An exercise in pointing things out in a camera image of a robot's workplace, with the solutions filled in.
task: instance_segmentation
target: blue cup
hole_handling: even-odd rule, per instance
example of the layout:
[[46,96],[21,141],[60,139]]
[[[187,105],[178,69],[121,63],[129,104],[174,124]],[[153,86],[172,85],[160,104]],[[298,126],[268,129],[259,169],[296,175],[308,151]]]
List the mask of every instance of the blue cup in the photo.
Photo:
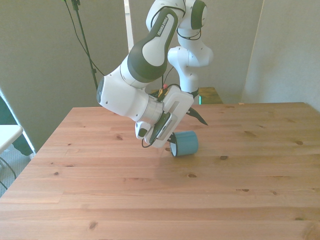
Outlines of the blue cup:
[[194,131],[182,131],[172,134],[175,140],[170,142],[170,149],[174,157],[195,154],[198,151],[198,138]]

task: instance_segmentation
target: white wall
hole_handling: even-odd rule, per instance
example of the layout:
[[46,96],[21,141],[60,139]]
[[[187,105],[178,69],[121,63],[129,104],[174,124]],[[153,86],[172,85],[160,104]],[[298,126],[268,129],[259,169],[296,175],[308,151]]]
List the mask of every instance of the white wall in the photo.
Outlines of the white wall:
[[[80,3],[91,57],[108,74],[128,54],[124,3]],[[61,0],[1,1],[0,29],[0,89],[37,151],[71,108],[98,106],[89,60]]]
[[320,111],[319,10],[318,0],[264,0],[243,102],[305,102]]
[[[129,0],[133,39],[148,34],[146,17],[154,0]],[[196,69],[200,87],[215,87],[224,103],[238,103],[245,85],[263,0],[204,0],[209,15],[203,27],[203,42],[214,52],[209,67]],[[178,46],[174,37],[171,47]],[[179,83],[178,74],[170,73],[169,83]],[[155,81],[148,90],[161,87]]]

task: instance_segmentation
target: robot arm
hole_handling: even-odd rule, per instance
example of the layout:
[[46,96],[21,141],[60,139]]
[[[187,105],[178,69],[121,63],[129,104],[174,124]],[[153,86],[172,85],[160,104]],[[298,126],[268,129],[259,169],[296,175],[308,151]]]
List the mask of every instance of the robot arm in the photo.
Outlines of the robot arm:
[[[99,104],[134,120],[136,137],[156,148],[163,147],[194,102],[191,93],[198,89],[198,79],[186,77],[189,73],[186,68],[206,66],[211,61],[210,53],[209,60],[206,60],[208,53],[204,52],[212,51],[200,38],[193,40],[187,37],[192,37],[194,31],[199,32],[202,27],[198,23],[196,27],[200,29],[192,29],[192,25],[187,24],[195,16],[198,18],[194,23],[205,15],[205,7],[202,10],[196,7],[197,11],[193,13],[192,7],[199,3],[203,2],[155,0],[146,20],[149,34],[133,46],[121,65],[104,76],[98,86]],[[178,27],[181,35],[179,43],[182,45],[178,48],[183,49],[183,54],[179,50],[169,51],[170,42]],[[148,95],[145,87],[165,73],[168,59],[179,73],[180,84],[192,84],[192,87],[171,86],[168,94],[159,100]]]

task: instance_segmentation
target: wood grain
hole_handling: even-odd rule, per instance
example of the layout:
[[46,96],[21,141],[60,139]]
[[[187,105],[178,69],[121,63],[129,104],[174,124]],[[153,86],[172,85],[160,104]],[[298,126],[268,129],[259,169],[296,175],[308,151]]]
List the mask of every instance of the wood grain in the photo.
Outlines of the wood grain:
[[129,118],[74,108],[0,198],[1,240],[318,240],[320,115],[194,107],[194,155],[141,147]]

